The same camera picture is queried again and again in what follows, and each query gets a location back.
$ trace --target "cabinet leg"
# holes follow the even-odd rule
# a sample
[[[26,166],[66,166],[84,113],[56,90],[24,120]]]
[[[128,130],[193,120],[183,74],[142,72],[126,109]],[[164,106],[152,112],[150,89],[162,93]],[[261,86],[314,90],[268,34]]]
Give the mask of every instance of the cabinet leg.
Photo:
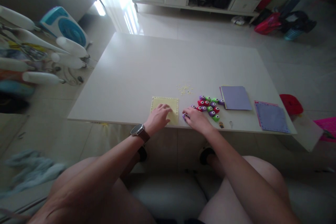
[[[254,16],[251,21],[249,22],[249,24],[252,24],[252,22],[257,18],[258,16]]]

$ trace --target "brown watch strap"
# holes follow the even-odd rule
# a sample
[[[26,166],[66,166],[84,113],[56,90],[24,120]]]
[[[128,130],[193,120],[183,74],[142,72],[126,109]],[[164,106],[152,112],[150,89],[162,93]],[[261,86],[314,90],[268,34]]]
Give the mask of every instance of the brown watch strap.
[[[139,134],[138,134],[139,137],[142,138],[142,140],[144,142],[147,142],[149,139],[150,139],[150,136],[147,134],[147,132],[145,131],[145,129],[143,129]]]

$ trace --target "gray cloth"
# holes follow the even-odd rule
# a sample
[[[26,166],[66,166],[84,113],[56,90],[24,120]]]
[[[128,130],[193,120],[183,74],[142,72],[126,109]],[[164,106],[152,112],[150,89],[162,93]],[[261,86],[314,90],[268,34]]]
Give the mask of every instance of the gray cloth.
[[[63,164],[54,164],[51,159],[40,157],[36,150],[24,150],[5,161],[12,168],[22,169],[11,182],[12,190],[1,192],[0,198],[11,196],[28,188],[56,179],[65,169]]]

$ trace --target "hand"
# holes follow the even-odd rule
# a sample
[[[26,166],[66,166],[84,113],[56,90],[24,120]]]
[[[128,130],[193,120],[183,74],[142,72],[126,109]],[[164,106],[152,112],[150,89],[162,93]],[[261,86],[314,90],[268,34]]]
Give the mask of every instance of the hand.
[[[150,137],[170,122],[170,120],[167,119],[169,112],[172,112],[172,109],[167,104],[159,104],[158,107],[151,112],[147,121],[143,124]]]
[[[189,107],[184,109],[183,113],[187,113],[190,116],[190,119],[185,117],[185,121],[189,124],[189,126],[202,135],[206,135],[208,132],[214,129],[216,130],[216,128],[211,125],[209,120],[201,111]]]

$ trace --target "white cylinder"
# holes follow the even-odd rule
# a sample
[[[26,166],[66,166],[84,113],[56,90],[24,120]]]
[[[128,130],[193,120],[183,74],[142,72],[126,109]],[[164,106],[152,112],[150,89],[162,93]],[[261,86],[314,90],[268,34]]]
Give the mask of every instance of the white cylinder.
[[[16,72],[26,72],[29,69],[29,66],[20,60],[11,58],[0,58],[0,69]]]
[[[67,39],[65,37],[58,37],[56,39],[56,43],[62,47],[65,51],[70,53],[71,55],[77,57],[77,58],[83,58],[87,56],[87,51],[84,47],[82,47],[80,44],[77,44],[76,42]]]
[[[26,30],[33,30],[35,27],[34,22],[26,16],[3,6],[0,6],[0,17]]]
[[[58,64],[62,64],[64,66],[67,66],[73,69],[79,69],[79,68],[85,67],[85,63],[81,61],[79,58],[75,58],[67,54],[57,54],[54,52],[51,54],[51,59],[52,61]]]
[[[22,74],[22,79],[35,84],[56,85],[62,82],[56,75],[43,72],[25,72]]]

